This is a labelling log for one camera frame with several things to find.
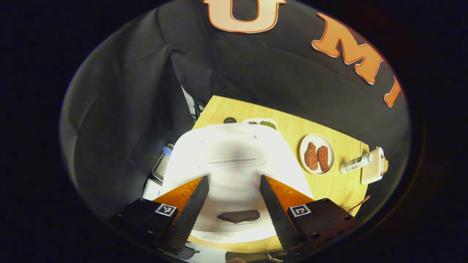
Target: wooden table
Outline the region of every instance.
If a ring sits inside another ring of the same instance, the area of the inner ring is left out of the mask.
[[[345,175],[339,171],[341,163],[356,158],[361,154],[361,141],[323,125],[279,110],[220,96],[213,96],[211,98],[193,128],[202,128],[210,124],[222,124],[227,117],[233,117],[237,122],[242,122],[244,119],[249,118],[270,118],[275,120],[278,124],[279,132],[285,138],[289,147],[291,147],[299,164],[299,146],[302,139],[311,133],[325,136],[335,150],[335,164],[331,171],[325,175],[313,175],[307,172],[300,164],[314,199],[327,197],[341,207],[354,206],[364,199],[367,185],[360,183],[361,169]],[[369,146],[363,143],[362,151],[363,154],[369,152]],[[356,215],[358,210],[359,207],[354,209],[352,215]],[[193,236],[190,236],[188,241],[223,251],[238,253],[261,253],[282,250],[277,236],[244,243],[214,243],[200,240]]]

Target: green food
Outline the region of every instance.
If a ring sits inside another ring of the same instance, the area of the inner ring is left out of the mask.
[[[273,128],[273,129],[276,130],[276,126],[275,126],[273,123],[271,123],[271,122],[261,121],[261,122],[260,122],[260,125],[265,125],[265,126],[271,127],[271,128]]]

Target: orange letter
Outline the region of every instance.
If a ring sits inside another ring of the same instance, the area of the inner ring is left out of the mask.
[[[312,41],[312,46],[318,51],[337,58],[340,55],[337,46],[341,41],[344,62],[349,65],[364,58],[360,64],[354,66],[354,69],[369,84],[374,84],[375,75],[377,75],[380,63],[383,61],[382,57],[368,44],[358,45],[356,39],[344,25],[326,15],[317,14],[325,20],[325,32],[322,39]]]
[[[257,0],[257,17],[241,21],[233,17],[233,0],[204,0],[210,23],[221,30],[238,33],[259,33],[272,29],[278,19],[278,6],[285,0]]]
[[[387,93],[387,94],[385,94],[385,96],[383,96],[383,100],[391,108],[393,107],[393,103],[395,102],[396,97],[398,96],[398,94],[400,93],[400,91],[402,89],[400,87],[400,83],[398,83],[395,76],[393,76],[393,80],[394,80],[394,83],[393,83],[392,89],[390,90],[389,93]]]

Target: plate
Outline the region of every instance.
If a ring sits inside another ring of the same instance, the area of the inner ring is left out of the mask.
[[[318,150],[321,146],[326,146],[328,148],[328,171],[323,172],[322,169],[320,168],[320,164],[318,165],[317,170],[311,170],[307,165],[304,160],[304,155],[306,154],[307,147],[309,145],[309,142],[313,142],[316,149]],[[333,168],[333,164],[335,163],[335,151],[333,150],[333,146],[331,143],[325,138],[325,136],[317,134],[317,133],[312,133],[304,137],[302,139],[302,142],[300,143],[299,147],[299,156],[300,156],[300,162],[302,163],[302,166],[304,169],[314,175],[324,175],[331,171]]]
[[[262,122],[262,121],[273,123],[276,126],[276,130],[279,132],[278,124],[272,119],[267,119],[267,118],[245,119],[245,120],[242,121],[242,123],[256,122],[256,123],[260,124],[260,122]]]

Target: bottle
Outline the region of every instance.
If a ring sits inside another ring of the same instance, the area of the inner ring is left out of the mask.
[[[364,154],[363,156],[352,159],[351,161],[342,163],[340,165],[340,172],[342,174],[349,173],[353,170],[363,168],[374,160],[374,155],[372,153]]]

